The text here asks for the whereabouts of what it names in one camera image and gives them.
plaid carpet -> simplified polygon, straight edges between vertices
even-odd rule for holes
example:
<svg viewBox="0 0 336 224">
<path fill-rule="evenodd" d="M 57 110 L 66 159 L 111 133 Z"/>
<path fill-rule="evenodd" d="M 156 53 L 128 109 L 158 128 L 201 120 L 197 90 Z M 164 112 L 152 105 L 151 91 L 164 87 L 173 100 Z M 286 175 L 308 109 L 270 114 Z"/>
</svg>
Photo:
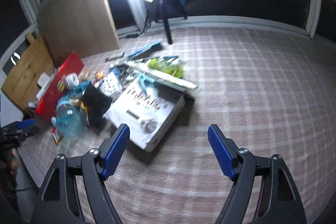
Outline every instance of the plaid carpet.
<svg viewBox="0 0 336 224">
<path fill-rule="evenodd" d="M 185 79 L 199 90 L 152 154 L 129 144 L 106 187 L 124 223 L 214 223 L 232 182 L 224 177 L 207 140 L 217 123 L 239 147 L 254 155 L 280 154 L 291 171 L 307 220 L 314 220 L 336 190 L 334 52 L 296 35 L 246 28 L 188 28 L 172 31 L 164 54 L 186 61 Z M 161 40 L 162 32 L 121 41 L 132 52 Z M 104 70 L 108 53 L 84 58 L 85 68 Z M 46 174 L 58 153 L 82 155 L 98 147 L 97 135 L 62 140 L 49 128 L 23 145 Z M 93 222 L 82 181 L 83 212 Z M 244 223 L 253 218 L 256 179 Z"/>
</svg>

toy box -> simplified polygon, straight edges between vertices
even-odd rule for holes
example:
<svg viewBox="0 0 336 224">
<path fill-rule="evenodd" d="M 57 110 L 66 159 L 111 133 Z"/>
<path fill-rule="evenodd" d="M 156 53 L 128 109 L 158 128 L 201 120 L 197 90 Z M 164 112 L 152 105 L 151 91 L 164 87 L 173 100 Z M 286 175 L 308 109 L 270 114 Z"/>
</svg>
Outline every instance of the toy box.
<svg viewBox="0 0 336 224">
<path fill-rule="evenodd" d="M 116 127 L 127 124 L 130 140 L 152 152 L 182 110 L 184 95 L 160 84 L 147 85 L 145 95 L 138 80 L 139 77 L 129 85 L 104 117 Z"/>
</svg>

cable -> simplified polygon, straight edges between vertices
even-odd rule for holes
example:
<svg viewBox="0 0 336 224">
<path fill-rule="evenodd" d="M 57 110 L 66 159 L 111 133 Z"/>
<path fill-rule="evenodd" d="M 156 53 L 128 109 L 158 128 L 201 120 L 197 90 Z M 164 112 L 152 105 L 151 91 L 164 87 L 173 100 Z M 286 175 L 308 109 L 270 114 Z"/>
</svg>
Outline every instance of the cable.
<svg viewBox="0 0 336 224">
<path fill-rule="evenodd" d="M 147 9 L 147 15 L 146 15 L 146 18 L 145 18 L 145 24 L 144 24 L 142 32 L 141 33 L 128 34 L 127 36 L 125 36 L 125 38 L 137 38 L 139 35 L 142 35 L 145 31 L 147 31 L 151 26 L 152 26 L 152 22 L 151 22 L 151 19 L 149 17 L 149 12 L 148 12 L 148 9 Z"/>
<path fill-rule="evenodd" d="M 12 192 L 22 192 L 22 191 L 26 191 L 26 190 L 36 190 L 36 188 L 34 187 L 27 187 L 27 188 L 23 188 L 23 189 L 15 189 L 15 190 L 11 190 Z"/>
</svg>

plastic bag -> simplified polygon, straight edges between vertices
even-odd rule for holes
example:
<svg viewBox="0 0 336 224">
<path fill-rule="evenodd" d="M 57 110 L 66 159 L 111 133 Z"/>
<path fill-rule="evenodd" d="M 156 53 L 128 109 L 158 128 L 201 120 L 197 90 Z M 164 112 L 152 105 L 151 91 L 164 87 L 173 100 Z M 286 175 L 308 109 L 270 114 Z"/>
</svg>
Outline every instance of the plastic bag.
<svg viewBox="0 0 336 224">
<path fill-rule="evenodd" d="M 174 58 L 171 59 L 154 58 L 148 61 L 147 63 L 148 68 L 165 72 L 177 78 L 183 78 L 184 74 L 183 65 L 184 62 L 181 59 L 174 59 Z"/>
</svg>

screw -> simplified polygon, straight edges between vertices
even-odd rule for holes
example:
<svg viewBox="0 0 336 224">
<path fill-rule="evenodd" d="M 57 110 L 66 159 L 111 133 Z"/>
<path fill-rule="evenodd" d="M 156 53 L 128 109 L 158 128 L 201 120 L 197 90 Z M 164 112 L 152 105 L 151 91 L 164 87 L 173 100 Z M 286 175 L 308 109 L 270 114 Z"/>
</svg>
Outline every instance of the screw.
<svg viewBox="0 0 336 224">
<path fill-rule="evenodd" d="M 63 154 L 59 154 L 56 156 L 56 160 L 63 160 L 64 159 L 64 155 Z"/>
<path fill-rule="evenodd" d="M 99 150 L 97 148 L 92 148 L 90 150 L 90 154 L 97 155 L 99 153 Z"/>
<path fill-rule="evenodd" d="M 246 148 L 239 148 L 239 153 L 245 155 L 247 154 L 249 151 Z"/>
</svg>

